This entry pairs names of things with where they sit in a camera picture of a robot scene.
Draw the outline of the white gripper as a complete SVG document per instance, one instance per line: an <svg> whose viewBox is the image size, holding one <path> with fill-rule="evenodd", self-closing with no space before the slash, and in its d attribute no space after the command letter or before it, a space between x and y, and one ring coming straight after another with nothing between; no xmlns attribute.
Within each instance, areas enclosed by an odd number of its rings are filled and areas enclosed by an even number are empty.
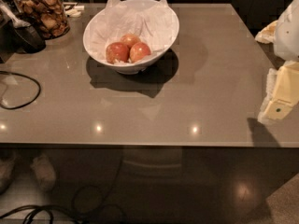
<svg viewBox="0 0 299 224"><path fill-rule="evenodd" d="M275 54L285 61L299 61L299 0L292 0L278 18L256 36L259 43L274 41ZM258 115L261 124L285 119L299 103L299 62L285 62L267 74L266 96Z"/></svg>

